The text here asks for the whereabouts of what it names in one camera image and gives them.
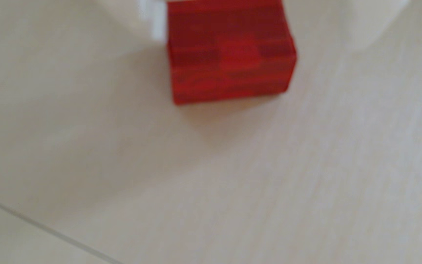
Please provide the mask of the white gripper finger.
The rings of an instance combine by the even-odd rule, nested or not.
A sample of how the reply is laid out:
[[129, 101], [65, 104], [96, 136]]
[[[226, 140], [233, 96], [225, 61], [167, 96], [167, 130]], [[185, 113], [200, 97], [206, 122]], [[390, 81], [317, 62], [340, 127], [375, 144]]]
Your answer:
[[373, 44], [397, 19], [410, 0], [346, 0], [346, 45], [363, 50]]
[[164, 0], [96, 0], [121, 27], [152, 45], [167, 42], [167, 2]]

